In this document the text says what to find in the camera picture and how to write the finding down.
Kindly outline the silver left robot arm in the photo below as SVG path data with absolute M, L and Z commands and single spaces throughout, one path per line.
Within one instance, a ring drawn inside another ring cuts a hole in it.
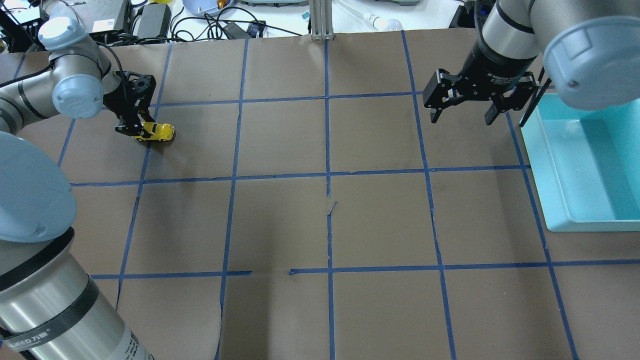
M 109 110 L 115 131 L 155 140 L 156 80 L 125 71 L 60 0 L 38 31 L 45 68 L 1 84 L 1 343 L 25 360 L 153 360 L 71 253 L 77 202 L 46 151 L 21 137 L 57 116 Z

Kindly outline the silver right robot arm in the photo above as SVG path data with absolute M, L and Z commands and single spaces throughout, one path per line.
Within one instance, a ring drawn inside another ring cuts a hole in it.
M 639 13 L 637 0 L 496 1 L 460 72 L 439 68 L 423 89 L 430 121 L 466 101 L 491 101 L 487 125 L 524 109 L 524 127 L 551 85 L 583 111 L 638 100 Z

